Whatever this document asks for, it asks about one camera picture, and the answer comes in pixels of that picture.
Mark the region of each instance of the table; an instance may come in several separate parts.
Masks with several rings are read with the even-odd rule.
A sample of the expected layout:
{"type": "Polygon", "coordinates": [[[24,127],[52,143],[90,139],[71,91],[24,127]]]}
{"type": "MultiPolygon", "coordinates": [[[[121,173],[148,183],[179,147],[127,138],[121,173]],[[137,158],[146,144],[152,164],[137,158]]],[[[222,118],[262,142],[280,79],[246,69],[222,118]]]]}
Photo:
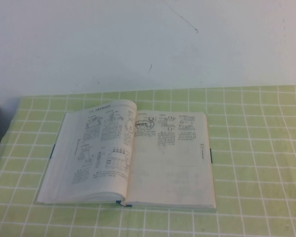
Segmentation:
{"type": "Polygon", "coordinates": [[[296,86],[22,98],[0,145],[1,236],[296,236],[296,86]],[[116,99],[208,115],[217,212],[35,203],[65,111],[116,99]]]}

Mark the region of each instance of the open book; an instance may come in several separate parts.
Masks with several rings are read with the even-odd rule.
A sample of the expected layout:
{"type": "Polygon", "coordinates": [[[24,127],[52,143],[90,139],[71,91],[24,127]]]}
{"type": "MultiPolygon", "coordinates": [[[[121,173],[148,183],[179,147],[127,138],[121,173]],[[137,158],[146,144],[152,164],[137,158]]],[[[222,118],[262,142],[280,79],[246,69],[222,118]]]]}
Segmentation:
{"type": "Polygon", "coordinates": [[[66,113],[37,201],[216,208],[204,113],[130,100],[66,113]]]}

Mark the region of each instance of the drawing of machine part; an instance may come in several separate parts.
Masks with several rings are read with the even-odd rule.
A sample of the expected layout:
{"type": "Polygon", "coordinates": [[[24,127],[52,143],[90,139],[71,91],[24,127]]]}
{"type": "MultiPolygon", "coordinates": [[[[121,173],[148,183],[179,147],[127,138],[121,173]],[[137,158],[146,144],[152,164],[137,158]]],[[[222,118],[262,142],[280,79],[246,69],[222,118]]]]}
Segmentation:
{"type": "Polygon", "coordinates": [[[91,116],[89,117],[88,122],[85,125],[85,128],[87,129],[87,128],[99,126],[101,125],[101,120],[102,120],[102,117],[100,116],[91,116]]]}
{"type": "Polygon", "coordinates": [[[95,167],[99,168],[101,164],[101,152],[98,153],[97,162],[95,163],[95,167]]]}
{"type": "Polygon", "coordinates": [[[93,155],[90,155],[90,146],[81,148],[78,160],[84,160],[82,167],[92,165],[93,155]]]}
{"type": "Polygon", "coordinates": [[[130,111],[128,111],[128,119],[125,123],[125,128],[129,133],[133,133],[134,125],[135,125],[135,120],[133,118],[133,114],[130,111]]]}
{"type": "Polygon", "coordinates": [[[154,118],[149,117],[148,119],[139,120],[135,123],[137,129],[152,129],[154,126],[154,118]]]}
{"type": "Polygon", "coordinates": [[[193,126],[194,120],[195,120],[195,117],[181,118],[181,121],[179,124],[179,130],[195,130],[193,126]]]}
{"type": "Polygon", "coordinates": [[[114,147],[107,156],[105,168],[128,171],[129,159],[126,157],[125,149],[114,147]]]}
{"type": "Polygon", "coordinates": [[[118,122],[123,121],[123,119],[124,118],[122,116],[116,115],[115,112],[113,111],[110,114],[110,117],[107,120],[105,120],[105,125],[118,124],[118,122]]]}
{"type": "Polygon", "coordinates": [[[161,126],[168,128],[169,131],[172,131],[172,129],[174,129],[175,126],[173,124],[169,124],[168,121],[173,121],[175,119],[176,119],[175,117],[168,116],[167,118],[164,118],[164,119],[161,118],[158,121],[158,123],[160,123],[161,126]]]}

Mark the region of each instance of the white wall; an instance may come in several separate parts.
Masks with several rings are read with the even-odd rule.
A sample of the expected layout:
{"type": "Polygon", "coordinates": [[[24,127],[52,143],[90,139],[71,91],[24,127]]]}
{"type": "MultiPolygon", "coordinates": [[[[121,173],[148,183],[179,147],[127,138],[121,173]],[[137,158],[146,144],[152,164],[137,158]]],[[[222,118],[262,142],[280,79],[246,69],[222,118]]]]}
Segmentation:
{"type": "Polygon", "coordinates": [[[293,83],[296,1],[0,0],[0,99],[293,83]]]}

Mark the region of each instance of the green grid tablecloth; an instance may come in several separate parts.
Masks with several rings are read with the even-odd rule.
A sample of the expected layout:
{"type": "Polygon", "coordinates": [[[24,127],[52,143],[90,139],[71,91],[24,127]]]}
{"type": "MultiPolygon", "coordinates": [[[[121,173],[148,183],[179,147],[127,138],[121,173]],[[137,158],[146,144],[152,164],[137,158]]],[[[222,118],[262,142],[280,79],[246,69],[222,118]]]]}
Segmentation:
{"type": "Polygon", "coordinates": [[[21,99],[0,145],[0,237],[296,236],[296,86],[21,99]],[[208,115],[218,211],[35,203],[65,111],[115,99],[208,115]]]}

